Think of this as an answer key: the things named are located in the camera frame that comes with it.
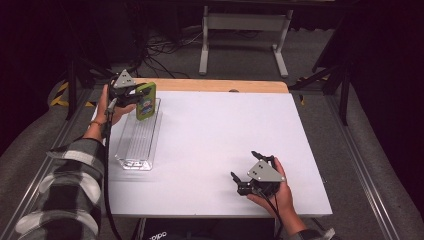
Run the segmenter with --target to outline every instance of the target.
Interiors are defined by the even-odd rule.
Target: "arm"
[[[104,123],[107,88],[104,87],[95,120]],[[117,108],[112,123],[132,111]],[[90,124],[82,139],[50,150],[52,172],[39,186],[36,209],[22,217],[15,230],[20,239],[95,239],[99,233],[104,164],[100,124]]]
[[[277,168],[277,171],[281,173],[284,177],[286,176],[283,167],[281,166],[280,161],[275,158],[275,165]],[[262,206],[265,208],[273,217],[277,217],[275,215],[275,212],[272,210],[271,206],[267,203],[267,201],[260,196],[249,194],[247,195],[247,198],[254,203]],[[284,227],[287,231],[287,234],[293,238],[296,239],[297,235],[299,233],[302,233],[304,231],[313,231],[314,230],[308,230],[303,221],[300,219],[300,217],[297,215],[294,206],[293,206],[293,196],[290,190],[289,185],[287,184],[287,181],[282,182],[280,184],[280,189],[278,190],[276,194],[277,204],[278,204],[278,214],[281,217],[281,220],[283,221]],[[276,202],[274,198],[270,199],[271,203],[276,206]]]

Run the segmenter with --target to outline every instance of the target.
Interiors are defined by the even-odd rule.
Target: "table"
[[[237,194],[230,172],[248,181],[250,151],[278,156],[302,216],[332,214],[291,94],[282,82],[137,79],[157,83],[163,112],[151,171],[114,158],[125,118],[112,128],[112,214],[161,218],[268,218]],[[237,89],[239,93],[228,92]]]

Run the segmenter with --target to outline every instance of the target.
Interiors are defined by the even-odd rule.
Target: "clear plastic container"
[[[135,111],[129,113],[115,155],[124,169],[152,170],[162,119],[159,107],[157,98],[154,115],[142,121],[137,120]]]

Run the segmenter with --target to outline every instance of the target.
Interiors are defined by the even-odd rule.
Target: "striped sleeve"
[[[47,153],[53,170],[39,185],[34,211],[15,230],[20,239],[95,239],[101,220],[104,146],[80,139]]]

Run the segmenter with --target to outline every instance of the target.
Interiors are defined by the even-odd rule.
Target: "metal frame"
[[[255,14],[225,14],[209,13],[208,6],[203,12],[203,46],[200,56],[199,74],[206,75],[209,56],[209,29],[237,29],[237,30],[261,30],[279,31],[278,44],[272,45],[272,51],[282,78],[288,77],[286,65],[281,55],[284,40],[287,36],[293,11],[289,10],[286,15],[255,15]]]

